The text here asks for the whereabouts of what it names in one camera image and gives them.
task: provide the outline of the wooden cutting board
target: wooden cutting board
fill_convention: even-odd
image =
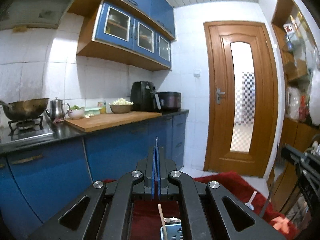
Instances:
[[[127,114],[99,114],[90,118],[82,118],[78,120],[65,119],[64,121],[84,132],[93,132],[122,124],[139,122],[142,120],[161,116],[161,113],[151,112],[130,112]]]

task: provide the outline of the metal screw cap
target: metal screw cap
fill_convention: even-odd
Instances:
[[[171,171],[170,175],[172,177],[177,178],[177,177],[179,177],[181,175],[181,173],[180,173],[180,171]]]
[[[220,184],[217,181],[211,181],[209,183],[209,186],[210,186],[210,188],[218,188],[218,187],[220,187]]]
[[[134,176],[134,177],[140,177],[141,174],[142,174],[141,171],[133,171],[133,172],[131,173],[131,175]]]
[[[93,184],[93,186],[94,186],[95,188],[101,188],[101,187],[103,186],[103,182],[102,182],[102,181],[96,181],[96,182]]]

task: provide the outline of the light switch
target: light switch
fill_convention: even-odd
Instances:
[[[201,69],[195,68],[193,71],[193,76],[194,77],[201,77]]]

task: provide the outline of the red rug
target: red rug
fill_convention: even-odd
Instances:
[[[255,191],[250,184],[248,184],[235,172],[220,173],[217,175],[195,178],[194,180],[203,183],[208,183],[211,180],[218,181],[243,203],[248,202],[252,193]],[[265,201],[266,198],[258,192],[252,202],[252,205],[254,206],[254,212],[256,214],[260,213]],[[131,240],[160,239],[161,221],[157,207],[158,203],[161,203],[164,217],[180,217],[179,207],[175,201],[135,201],[130,238]],[[270,203],[266,209],[263,219],[273,226],[275,223],[279,223],[277,221],[279,220],[277,219],[278,217],[285,218],[283,214],[274,211],[272,204]],[[297,235],[296,227],[291,222],[288,222],[286,224],[286,228],[283,230],[279,229],[279,232],[281,232],[288,240],[294,239],[294,237]]]

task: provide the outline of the chopped cauliflower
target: chopped cauliflower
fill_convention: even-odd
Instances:
[[[133,105],[133,102],[129,102],[127,100],[125,100],[124,98],[119,98],[118,100],[109,103],[109,105],[111,106],[115,106],[115,105],[120,105],[120,106],[124,106],[124,105]]]

